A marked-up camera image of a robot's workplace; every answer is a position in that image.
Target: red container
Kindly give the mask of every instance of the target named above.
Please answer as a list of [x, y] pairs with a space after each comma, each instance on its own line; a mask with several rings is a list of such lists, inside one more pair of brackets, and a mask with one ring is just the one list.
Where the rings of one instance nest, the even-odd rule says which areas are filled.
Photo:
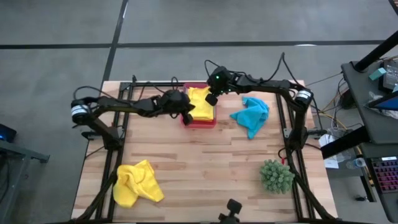
[[[206, 83], [186, 83], [184, 84], [184, 92], [186, 93], [190, 87], [192, 88], [206, 88]], [[195, 121], [193, 120], [188, 126], [184, 125], [182, 116], [180, 116], [181, 123], [186, 128], [214, 128], [217, 123], [216, 119], [216, 107], [214, 107], [214, 119], [212, 121]]]

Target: table leg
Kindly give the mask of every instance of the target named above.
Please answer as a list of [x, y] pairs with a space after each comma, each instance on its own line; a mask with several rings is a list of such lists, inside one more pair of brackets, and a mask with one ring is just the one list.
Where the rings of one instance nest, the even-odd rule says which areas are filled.
[[349, 134], [321, 147], [322, 156], [327, 159], [362, 142], [369, 142], [369, 135], [365, 126], [362, 126]]

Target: computer monitor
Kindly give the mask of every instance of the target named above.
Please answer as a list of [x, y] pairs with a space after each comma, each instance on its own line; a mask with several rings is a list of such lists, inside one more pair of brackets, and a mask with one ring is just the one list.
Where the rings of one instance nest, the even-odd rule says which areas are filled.
[[398, 91], [395, 91], [368, 104], [370, 108], [398, 111]]

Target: succulent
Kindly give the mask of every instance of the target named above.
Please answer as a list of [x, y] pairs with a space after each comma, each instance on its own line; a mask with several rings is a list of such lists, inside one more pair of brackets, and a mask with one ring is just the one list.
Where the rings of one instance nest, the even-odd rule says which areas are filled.
[[294, 174], [289, 171], [289, 167], [276, 160], [264, 161], [260, 174], [262, 185], [273, 194], [285, 194], [292, 188]]

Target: yellow towel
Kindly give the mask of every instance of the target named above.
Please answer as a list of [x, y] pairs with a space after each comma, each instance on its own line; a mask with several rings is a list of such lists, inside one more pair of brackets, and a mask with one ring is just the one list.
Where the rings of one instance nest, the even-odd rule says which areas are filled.
[[120, 206], [131, 208], [138, 196], [154, 202], [159, 202], [164, 198], [148, 160], [134, 166], [118, 167], [118, 181], [113, 187], [113, 199]]
[[206, 88], [189, 88], [188, 97], [190, 104], [195, 108], [189, 112], [195, 121], [212, 121], [214, 119], [214, 108], [205, 100], [209, 94], [209, 87]]

